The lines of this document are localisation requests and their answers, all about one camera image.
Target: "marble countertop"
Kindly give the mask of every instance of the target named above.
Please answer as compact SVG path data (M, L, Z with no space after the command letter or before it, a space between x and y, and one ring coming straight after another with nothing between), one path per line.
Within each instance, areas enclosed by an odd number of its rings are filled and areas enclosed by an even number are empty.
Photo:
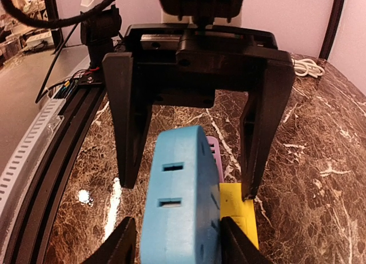
M366 97L331 64L318 63L326 75L296 79L272 143L255 200L260 250L274 263L366 263ZM238 124L246 99L218 91L212 109L155 106L133 190L118 181L105 99L63 195L46 263L82 262L127 215L136 219L139 242L162 131L201 125L220 142L225 181L240 181Z

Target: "rectangular slot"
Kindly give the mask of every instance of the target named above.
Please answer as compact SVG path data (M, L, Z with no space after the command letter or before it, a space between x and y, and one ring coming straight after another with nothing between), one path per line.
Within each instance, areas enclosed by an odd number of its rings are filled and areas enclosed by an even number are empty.
M177 208L182 206L182 198L162 198L159 199L158 206L163 208Z
M179 171L179 170L183 170L184 168L184 163L180 162L180 163L172 163L172 164L164 164L162 165L162 171Z

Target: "slot in blue block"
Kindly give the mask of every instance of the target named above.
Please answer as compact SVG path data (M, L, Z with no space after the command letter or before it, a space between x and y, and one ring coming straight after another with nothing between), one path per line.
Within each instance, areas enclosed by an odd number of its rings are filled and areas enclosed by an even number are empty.
M151 169L141 263L221 263L216 163L201 126L158 137Z

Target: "black cable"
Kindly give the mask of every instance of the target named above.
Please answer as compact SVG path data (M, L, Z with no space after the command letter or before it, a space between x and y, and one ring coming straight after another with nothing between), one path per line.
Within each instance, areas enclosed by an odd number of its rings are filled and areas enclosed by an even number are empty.
M44 21L40 19L33 19L23 13L22 10L16 8L12 2L12 0L1 0L3 8L6 10L8 14L10 14L15 19L24 23L27 26L44 28L44 29L57 29L62 27L67 27L71 25L78 24L88 18L99 14L109 5L111 5L116 0L103 0L94 8L82 13L80 15L76 15L75 17L65 18L65 19L55 19L50 21Z
M41 95L43 94L43 90L46 87L47 81L51 75L52 69L55 66L55 63L57 61L57 58L59 57L59 55L61 54L61 51L63 49L63 47L65 47L66 43L68 42L69 38L71 37L71 35L73 34L73 32L75 31L76 27L78 26L78 24L75 24L74 27L71 29L71 31L69 32L69 34L67 35L66 39L63 41L61 47L59 48L59 50L57 51L57 54L55 55L55 57L53 58L53 61L50 65L50 68L48 69L48 72L46 74L45 80L43 80L42 86L38 92L37 98L35 99L35 103L37 104L39 102L39 100L41 100Z
M59 85L63 85L63 84L65 84L66 83L66 80L64 80L64 81L62 81L62 82L59 82L59 83L56 83L56 84L54 84L54 85L52 85L52 86L50 86L47 90L45 90L42 94L41 94L41 96L40 96L40 98L39 98L39 100L41 100L50 90L52 90L53 88L55 88L55 87L57 87L57 86L59 86Z

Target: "pink object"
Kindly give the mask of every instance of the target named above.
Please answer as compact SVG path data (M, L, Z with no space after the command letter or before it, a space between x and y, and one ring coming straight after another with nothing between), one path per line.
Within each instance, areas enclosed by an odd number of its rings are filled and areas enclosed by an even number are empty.
M208 144L210 145L213 158L216 161L216 166L217 166L217 170L218 170L218 177L220 179L220 183L224 183L224 174L222 172L220 145L218 144L218 140L215 137L207 137L207 141L208 141Z

